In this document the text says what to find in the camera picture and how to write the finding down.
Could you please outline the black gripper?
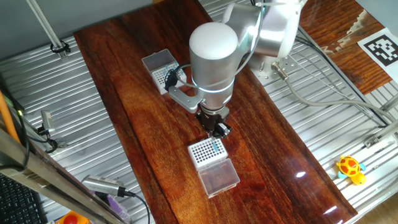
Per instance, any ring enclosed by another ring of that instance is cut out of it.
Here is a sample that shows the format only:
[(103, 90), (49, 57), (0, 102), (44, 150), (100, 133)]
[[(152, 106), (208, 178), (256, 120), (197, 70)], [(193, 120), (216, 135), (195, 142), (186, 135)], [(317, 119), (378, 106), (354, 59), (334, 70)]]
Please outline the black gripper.
[(199, 112), (195, 115), (196, 119), (204, 127), (209, 138), (225, 138), (232, 130), (224, 122), (228, 119), (229, 109), (221, 107), (217, 110), (209, 110), (205, 107), (200, 107)]

